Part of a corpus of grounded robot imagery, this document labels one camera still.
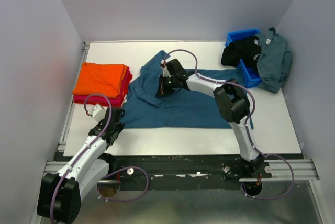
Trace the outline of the grey blue t shirt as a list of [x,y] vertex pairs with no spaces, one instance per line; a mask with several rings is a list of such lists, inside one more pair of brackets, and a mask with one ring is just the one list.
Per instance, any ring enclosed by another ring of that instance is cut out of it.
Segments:
[[259,88],[278,93],[285,83],[291,68],[293,55],[286,38],[275,28],[257,34],[261,53],[257,60],[257,72],[262,82]]

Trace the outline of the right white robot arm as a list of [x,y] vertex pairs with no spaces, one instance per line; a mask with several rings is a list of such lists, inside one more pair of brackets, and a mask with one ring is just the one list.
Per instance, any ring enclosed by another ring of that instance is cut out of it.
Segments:
[[257,150],[251,134],[250,102],[245,94],[247,89],[235,79],[216,80],[200,75],[197,71],[187,72],[177,59],[168,62],[162,60],[160,66],[163,73],[159,76],[156,97],[171,95],[181,88],[214,98],[221,117],[230,124],[236,136],[243,159],[239,173],[248,178],[258,174],[264,158]]

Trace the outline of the pink t shirt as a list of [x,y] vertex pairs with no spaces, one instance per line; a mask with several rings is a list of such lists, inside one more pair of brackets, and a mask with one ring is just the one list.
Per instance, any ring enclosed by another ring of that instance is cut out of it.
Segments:
[[88,96],[77,96],[74,95],[74,102],[82,104],[87,102],[88,104],[100,104],[102,106],[107,106],[108,103],[111,103],[112,106],[120,107],[122,102],[124,101],[125,96],[128,93],[128,84],[132,79],[132,74],[130,73],[130,69],[128,67],[125,77],[121,83],[120,94],[116,98],[108,98],[103,94],[92,94]]

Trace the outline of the teal blue t shirt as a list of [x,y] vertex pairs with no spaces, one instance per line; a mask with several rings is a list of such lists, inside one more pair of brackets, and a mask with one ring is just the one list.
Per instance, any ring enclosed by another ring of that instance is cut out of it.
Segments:
[[215,99],[200,92],[178,89],[172,95],[157,98],[160,63],[166,56],[159,51],[140,69],[140,76],[128,85],[125,114],[126,128],[222,128],[229,129]]

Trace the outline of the orange t shirt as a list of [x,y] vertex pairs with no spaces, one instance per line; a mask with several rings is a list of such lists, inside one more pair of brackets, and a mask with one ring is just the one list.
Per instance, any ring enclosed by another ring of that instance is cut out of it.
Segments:
[[88,96],[103,94],[116,98],[128,67],[124,64],[96,64],[84,62],[81,65],[73,95]]

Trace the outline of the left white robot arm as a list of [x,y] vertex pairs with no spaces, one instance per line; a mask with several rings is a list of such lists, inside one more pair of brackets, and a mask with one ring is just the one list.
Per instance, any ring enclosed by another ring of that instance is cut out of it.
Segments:
[[50,218],[52,223],[73,223],[82,200],[100,178],[115,176],[114,164],[100,158],[115,142],[124,128],[121,119],[125,110],[107,109],[105,116],[92,128],[78,153],[56,173],[46,173],[41,180],[37,215]]

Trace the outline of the black t shirt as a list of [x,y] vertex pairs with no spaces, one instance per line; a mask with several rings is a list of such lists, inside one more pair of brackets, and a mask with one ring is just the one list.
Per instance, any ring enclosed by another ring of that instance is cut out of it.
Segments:
[[257,62],[260,54],[261,46],[259,45],[259,38],[255,35],[248,36],[241,40],[233,41],[224,48],[221,64],[223,66],[237,67],[240,60],[242,60],[246,67],[257,72]]

